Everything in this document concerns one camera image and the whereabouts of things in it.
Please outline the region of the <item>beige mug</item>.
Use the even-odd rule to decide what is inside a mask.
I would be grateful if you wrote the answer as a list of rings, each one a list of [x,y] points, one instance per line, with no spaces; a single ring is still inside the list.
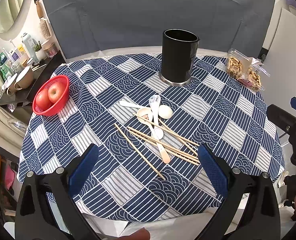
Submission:
[[[14,84],[15,90],[28,88],[34,81],[34,74],[31,67],[25,67],[18,75]]]

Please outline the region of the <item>small potted plant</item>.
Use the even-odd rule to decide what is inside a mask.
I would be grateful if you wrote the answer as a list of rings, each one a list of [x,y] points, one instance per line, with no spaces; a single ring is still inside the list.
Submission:
[[[46,58],[46,54],[42,48],[41,42],[38,41],[35,45],[34,45],[34,51],[35,51],[35,55],[38,59],[38,61],[42,61]]]

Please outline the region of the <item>grey upholstered sofa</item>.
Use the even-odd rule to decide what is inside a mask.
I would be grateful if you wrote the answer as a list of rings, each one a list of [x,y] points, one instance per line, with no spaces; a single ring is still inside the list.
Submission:
[[[66,58],[115,48],[161,46],[167,29],[196,34],[199,47],[257,56],[275,0],[43,0]]]

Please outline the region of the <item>black cylindrical utensil holder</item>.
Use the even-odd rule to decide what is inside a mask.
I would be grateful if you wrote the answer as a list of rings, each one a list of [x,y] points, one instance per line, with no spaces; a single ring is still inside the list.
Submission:
[[[175,87],[189,84],[198,45],[199,37],[190,31],[165,30],[162,33],[160,80]]]

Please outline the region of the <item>white plastic spoon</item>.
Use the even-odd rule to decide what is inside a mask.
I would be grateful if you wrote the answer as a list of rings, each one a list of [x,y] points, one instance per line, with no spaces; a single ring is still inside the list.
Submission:
[[[141,105],[138,105],[136,103],[127,102],[125,100],[120,100],[119,104],[123,107],[129,107],[129,108],[136,108],[136,109],[143,108],[143,106],[141,106]]]

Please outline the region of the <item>white blue patterned ceramic spoon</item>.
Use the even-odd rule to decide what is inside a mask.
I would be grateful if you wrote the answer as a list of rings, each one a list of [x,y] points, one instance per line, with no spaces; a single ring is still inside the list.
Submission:
[[[161,102],[161,97],[159,95],[153,95],[149,98],[149,106],[153,113],[153,123],[154,123],[153,136],[155,139],[159,139],[159,140],[162,139],[162,137],[164,136],[163,130],[159,128],[159,121],[158,121],[160,102]]]

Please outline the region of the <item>blue white patterned tablecloth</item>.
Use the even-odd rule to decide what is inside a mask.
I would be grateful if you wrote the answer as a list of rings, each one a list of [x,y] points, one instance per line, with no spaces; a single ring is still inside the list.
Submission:
[[[53,116],[33,114],[20,153],[18,180],[67,166],[96,144],[99,158],[74,201],[81,212],[152,222],[217,207],[198,161],[205,144],[243,173],[276,181],[284,157],[259,92],[228,76],[224,57],[198,55],[192,80],[172,87],[158,76],[161,55],[106,56],[62,64],[69,98]]]

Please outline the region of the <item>red apple left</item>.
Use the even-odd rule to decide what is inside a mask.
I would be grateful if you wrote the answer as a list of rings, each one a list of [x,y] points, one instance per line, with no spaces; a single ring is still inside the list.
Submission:
[[[36,105],[40,111],[46,111],[52,105],[48,97],[48,89],[43,89],[36,95]]]

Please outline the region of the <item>red plastic basket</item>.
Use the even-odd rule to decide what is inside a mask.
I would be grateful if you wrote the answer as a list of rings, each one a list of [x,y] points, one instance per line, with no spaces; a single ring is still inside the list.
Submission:
[[[58,75],[49,79],[34,98],[33,112],[43,116],[53,116],[59,113],[68,102],[69,83],[66,75]]]

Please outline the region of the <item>long wooden chopstick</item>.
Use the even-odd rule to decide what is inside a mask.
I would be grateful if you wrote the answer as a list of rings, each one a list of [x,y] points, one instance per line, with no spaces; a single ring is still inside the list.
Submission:
[[[121,135],[126,139],[126,141],[130,144],[130,146],[137,152],[138,155],[147,163],[147,165],[158,175],[161,179],[166,180],[166,178],[148,161],[148,159],[136,148],[136,146],[131,142],[131,140],[127,137],[127,135],[122,131],[122,129],[114,123],[116,129],[121,133]]]

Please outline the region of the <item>white bottle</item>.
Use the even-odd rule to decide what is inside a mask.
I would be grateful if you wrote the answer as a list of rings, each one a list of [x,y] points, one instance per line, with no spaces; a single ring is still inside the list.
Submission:
[[[34,50],[34,46],[35,46],[34,39],[28,33],[23,33],[21,38],[22,38],[22,43],[26,48],[26,51],[30,55],[30,58],[33,58],[35,62],[38,62],[38,58]]]

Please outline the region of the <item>clear bag of cookies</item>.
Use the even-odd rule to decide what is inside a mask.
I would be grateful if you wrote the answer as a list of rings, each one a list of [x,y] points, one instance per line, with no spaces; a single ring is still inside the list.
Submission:
[[[265,90],[262,85],[262,74],[269,77],[264,64],[258,59],[247,57],[240,51],[231,48],[226,59],[226,72],[245,87],[257,92]]]

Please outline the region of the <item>cream ceramic soup spoon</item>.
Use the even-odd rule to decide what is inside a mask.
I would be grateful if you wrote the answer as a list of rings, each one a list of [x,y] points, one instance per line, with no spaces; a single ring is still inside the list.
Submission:
[[[149,121],[152,121],[153,120],[153,113],[152,111],[147,108],[147,107],[144,107],[144,108],[141,108],[137,111],[137,115],[149,120]],[[138,118],[138,120],[144,124],[144,125],[147,125],[151,131],[151,136],[154,138],[153,136],[153,132],[154,132],[154,128],[152,127],[151,124],[149,124],[148,122],[145,122],[141,119]],[[159,143],[156,143],[156,146],[159,150],[159,153],[161,155],[161,158],[162,158],[162,161],[166,164],[168,164],[170,161],[171,161],[171,158],[170,156],[168,155],[168,153],[166,152],[165,148],[163,145],[159,144]]]

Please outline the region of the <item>white round spoon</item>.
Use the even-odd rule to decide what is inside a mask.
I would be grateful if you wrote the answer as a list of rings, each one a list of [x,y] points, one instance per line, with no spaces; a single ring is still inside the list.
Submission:
[[[160,105],[158,114],[163,119],[170,119],[173,116],[173,110],[167,105]]]

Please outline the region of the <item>red apple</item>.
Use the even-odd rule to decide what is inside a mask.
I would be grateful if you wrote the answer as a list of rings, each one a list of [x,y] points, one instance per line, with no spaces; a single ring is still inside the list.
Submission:
[[[51,103],[56,103],[66,89],[66,85],[62,82],[53,83],[48,89],[48,97]]]
[[[36,105],[40,111],[46,111],[52,105],[48,97],[48,89],[43,89],[36,95]]]

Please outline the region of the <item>red apple right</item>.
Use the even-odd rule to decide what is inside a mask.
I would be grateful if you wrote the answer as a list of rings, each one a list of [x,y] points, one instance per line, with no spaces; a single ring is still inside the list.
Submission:
[[[66,85],[62,82],[53,83],[48,89],[48,97],[51,103],[56,103],[66,89]]]

